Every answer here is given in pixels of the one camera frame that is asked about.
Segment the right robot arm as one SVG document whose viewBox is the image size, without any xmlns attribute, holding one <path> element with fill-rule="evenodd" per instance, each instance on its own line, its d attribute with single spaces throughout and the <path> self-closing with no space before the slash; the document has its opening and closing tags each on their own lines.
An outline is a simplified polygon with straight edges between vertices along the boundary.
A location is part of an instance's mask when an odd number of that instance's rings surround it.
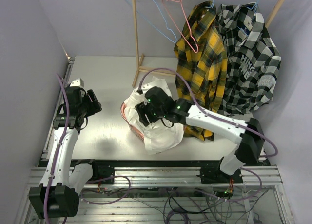
<svg viewBox="0 0 312 224">
<path fill-rule="evenodd" d="M 263 148 L 263 131 L 258 120 L 250 118 L 247 122 L 222 116 L 201 108 L 194 101 L 174 100 L 159 87 L 152 87 L 147 92 L 137 90 L 142 102 L 135 106 L 139 120 L 144 126 L 157 121 L 168 120 L 171 125 L 199 127 L 219 134 L 236 147 L 222 157 L 215 170 L 216 179 L 227 182 L 232 175 L 245 165 L 256 165 Z"/>
</svg>

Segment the yellow plaid shirt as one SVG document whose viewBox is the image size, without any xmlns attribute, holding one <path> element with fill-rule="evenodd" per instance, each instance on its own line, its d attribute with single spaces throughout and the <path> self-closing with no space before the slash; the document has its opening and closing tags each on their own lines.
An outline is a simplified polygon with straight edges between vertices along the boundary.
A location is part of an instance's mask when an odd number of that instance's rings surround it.
<svg viewBox="0 0 312 224">
<path fill-rule="evenodd" d="M 225 92 L 228 57 L 216 24 L 216 7 L 210 1 L 196 5 L 174 46 L 179 98 L 190 100 L 193 92 L 198 104 L 217 112 Z"/>
</svg>

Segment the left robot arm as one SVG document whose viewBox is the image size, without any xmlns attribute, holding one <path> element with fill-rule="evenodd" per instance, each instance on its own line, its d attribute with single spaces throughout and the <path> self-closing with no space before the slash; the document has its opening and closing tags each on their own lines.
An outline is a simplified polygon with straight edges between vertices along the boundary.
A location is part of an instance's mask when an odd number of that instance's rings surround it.
<svg viewBox="0 0 312 224">
<path fill-rule="evenodd" d="M 77 214 L 79 195 L 86 183 L 95 183 L 99 171 L 94 160 L 77 163 L 70 171 L 72 155 L 88 117 L 102 110 L 92 89 L 69 86 L 62 90 L 63 104 L 53 120 L 53 146 L 47 168 L 37 187 L 29 190 L 36 214 L 47 223 L 53 218 Z"/>
</svg>

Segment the blue wire hanger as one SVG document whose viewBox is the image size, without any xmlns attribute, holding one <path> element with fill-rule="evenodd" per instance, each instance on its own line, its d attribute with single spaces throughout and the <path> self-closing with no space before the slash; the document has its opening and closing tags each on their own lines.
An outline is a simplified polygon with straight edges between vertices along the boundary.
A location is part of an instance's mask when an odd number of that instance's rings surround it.
<svg viewBox="0 0 312 224">
<path fill-rule="evenodd" d="M 143 9 L 140 10 L 136 8 L 137 15 L 139 15 L 161 36 L 166 38 L 171 43 L 176 43 L 177 36 L 168 24 L 160 4 L 156 0 L 143 0 L 143 5 L 147 6 L 148 9 L 144 11 Z"/>
</svg>

